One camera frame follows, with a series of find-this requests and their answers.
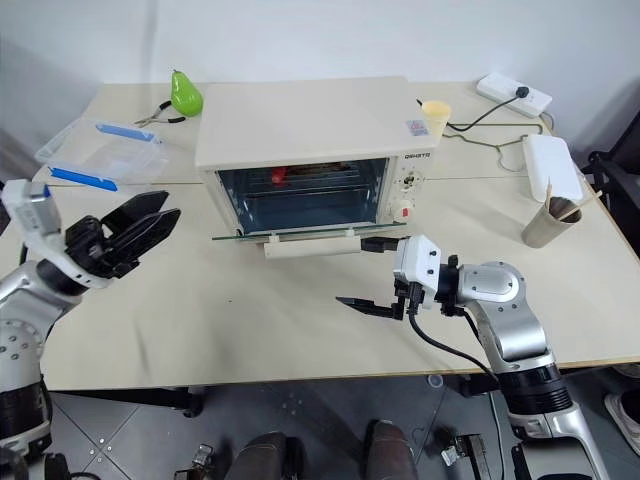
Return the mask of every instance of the power strip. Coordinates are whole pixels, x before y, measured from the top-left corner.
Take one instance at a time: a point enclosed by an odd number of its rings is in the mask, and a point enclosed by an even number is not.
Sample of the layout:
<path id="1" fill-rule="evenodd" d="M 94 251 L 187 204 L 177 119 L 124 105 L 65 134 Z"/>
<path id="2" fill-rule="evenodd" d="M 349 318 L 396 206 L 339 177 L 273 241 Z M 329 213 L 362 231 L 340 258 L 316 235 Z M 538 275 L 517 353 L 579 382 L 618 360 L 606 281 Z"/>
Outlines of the power strip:
<path id="1" fill-rule="evenodd" d="M 524 85 L 516 80 L 492 73 L 478 82 L 476 90 L 480 95 L 502 103 L 515 97 L 516 89 L 522 86 Z M 529 95 L 514 100 L 507 107 L 527 117 L 537 117 L 546 110 L 551 100 L 551 96 L 546 93 L 529 87 Z"/>

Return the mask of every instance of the oven control knob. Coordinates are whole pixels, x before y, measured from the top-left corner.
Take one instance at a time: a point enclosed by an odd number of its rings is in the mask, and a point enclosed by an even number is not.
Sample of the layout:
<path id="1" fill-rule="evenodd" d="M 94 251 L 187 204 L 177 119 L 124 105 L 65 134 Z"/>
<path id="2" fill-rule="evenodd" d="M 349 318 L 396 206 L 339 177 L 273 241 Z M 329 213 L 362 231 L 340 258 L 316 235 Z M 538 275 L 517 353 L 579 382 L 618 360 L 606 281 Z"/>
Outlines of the oven control knob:
<path id="1" fill-rule="evenodd" d="M 413 203 L 410 200 L 398 200 L 393 204 L 393 221 L 407 222 L 413 214 Z"/>

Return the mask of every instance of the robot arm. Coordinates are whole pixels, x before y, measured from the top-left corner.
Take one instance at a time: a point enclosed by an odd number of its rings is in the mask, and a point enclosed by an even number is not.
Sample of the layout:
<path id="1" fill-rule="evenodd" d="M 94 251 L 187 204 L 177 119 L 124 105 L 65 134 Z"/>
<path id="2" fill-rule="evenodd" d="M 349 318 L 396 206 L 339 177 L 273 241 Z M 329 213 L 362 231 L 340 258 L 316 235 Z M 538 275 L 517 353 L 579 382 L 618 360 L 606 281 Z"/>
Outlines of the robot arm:
<path id="1" fill-rule="evenodd" d="M 609 479 L 582 411 L 571 400 L 556 367 L 544 329 L 527 304 L 520 272 L 503 262 L 458 267 L 455 256 L 440 264 L 440 250 L 423 235 L 395 241 L 364 239 L 362 248 L 396 250 L 393 273 L 398 303 L 389 309 L 370 300 L 338 300 L 363 313 L 398 320 L 406 302 L 410 320 L 420 305 L 428 308 L 434 302 L 441 304 L 447 316 L 463 315 L 463 309 L 469 309 L 477 322 L 478 340 L 507 401 L 512 430 L 523 441 L 514 449 L 514 463 L 528 452 L 539 457 L 539 445 L 545 441 L 554 440 L 547 446 L 558 452 L 566 449 L 562 439 L 575 439 L 582 447 L 578 459 L 588 462 L 587 467 L 577 466 L 575 472 Z M 557 467 L 556 461 L 543 463 L 551 472 Z"/>
<path id="2" fill-rule="evenodd" d="M 30 461 L 43 458 L 51 444 L 51 406 L 40 372 L 47 336 L 84 292 L 123 277 L 139 265 L 138 257 L 169 236 L 180 211 L 160 211 L 167 196 L 138 195 L 101 220 L 82 218 L 62 235 L 45 184 L 7 182 L 2 192 L 7 212 L 25 244 L 44 260 L 26 262 L 0 282 L 0 466 L 16 454 Z M 46 457 L 49 471 L 59 457 Z"/>

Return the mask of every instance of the paper cup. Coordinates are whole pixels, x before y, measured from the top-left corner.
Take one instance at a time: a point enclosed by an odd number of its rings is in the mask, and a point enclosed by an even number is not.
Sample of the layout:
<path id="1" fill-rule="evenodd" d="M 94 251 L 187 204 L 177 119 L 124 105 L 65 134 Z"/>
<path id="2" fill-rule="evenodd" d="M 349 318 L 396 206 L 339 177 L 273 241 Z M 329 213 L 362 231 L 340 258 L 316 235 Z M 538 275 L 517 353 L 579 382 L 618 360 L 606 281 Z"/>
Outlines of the paper cup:
<path id="1" fill-rule="evenodd" d="M 422 104 L 422 111 L 427 117 L 429 134 L 439 141 L 451 118 L 451 107 L 447 103 L 432 100 Z"/>
<path id="2" fill-rule="evenodd" d="M 575 208 L 576 204 L 571 200 L 562 197 L 551 197 L 549 210 L 542 205 L 535 217 L 522 231 L 522 241 L 533 248 L 544 247 L 551 240 L 572 225 L 578 223 L 582 218 L 582 212 L 569 215 L 564 220 L 558 220 L 565 212 Z"/>

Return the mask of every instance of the green pear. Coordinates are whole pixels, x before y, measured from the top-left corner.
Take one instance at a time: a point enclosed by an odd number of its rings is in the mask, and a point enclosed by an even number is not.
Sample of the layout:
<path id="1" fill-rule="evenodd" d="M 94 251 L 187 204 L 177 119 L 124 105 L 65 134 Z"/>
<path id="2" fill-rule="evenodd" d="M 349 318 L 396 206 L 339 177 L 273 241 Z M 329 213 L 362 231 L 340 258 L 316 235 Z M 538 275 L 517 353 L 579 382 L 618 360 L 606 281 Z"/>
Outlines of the green pear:
<path id="1" fill-rule="evenodd" d="M 174 70 L 171 75 L 171 105 L 187 117 L 193 117 L 202 111 L 202 95 L 189 77 L 178 70 Z"/>

